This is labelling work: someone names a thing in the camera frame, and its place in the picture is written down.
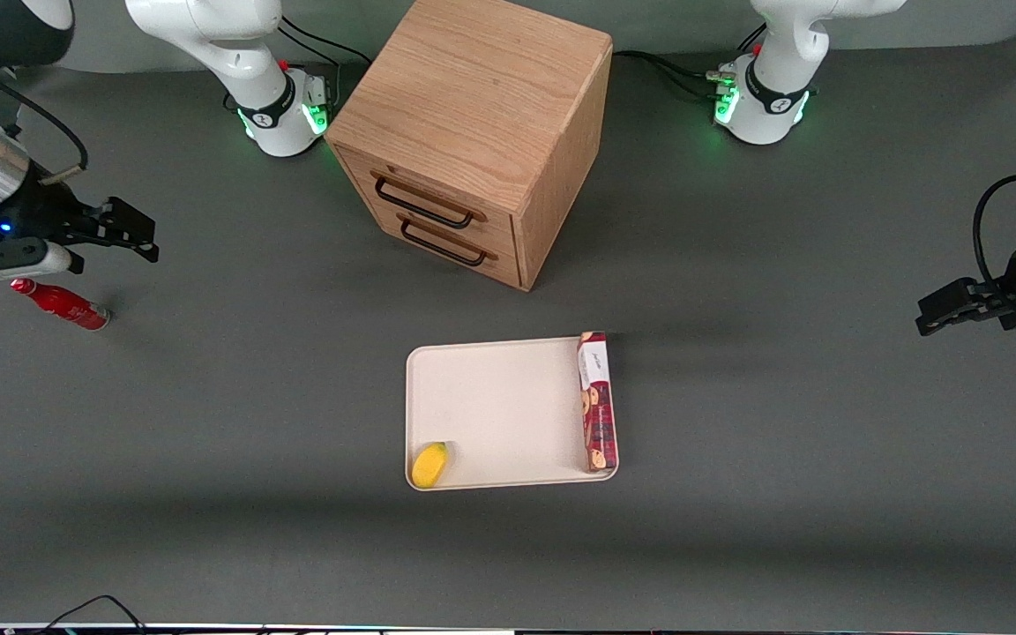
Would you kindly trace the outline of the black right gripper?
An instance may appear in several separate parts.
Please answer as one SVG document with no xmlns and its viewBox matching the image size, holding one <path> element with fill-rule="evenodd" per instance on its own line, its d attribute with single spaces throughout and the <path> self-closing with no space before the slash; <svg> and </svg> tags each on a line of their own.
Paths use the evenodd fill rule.
<svg viewBox="0 0 1016 635">
<path fill-rule="evenodd" d="M 0 201 L 0 265 L 73 265 L 78 257 L 67 248 L 76 244 L 126 249 L 157 264 L 154 234 L 156 221 L 136 206 L 106 198 L 90 210 L 63 184 L 25 181 Z"/>
</svg>

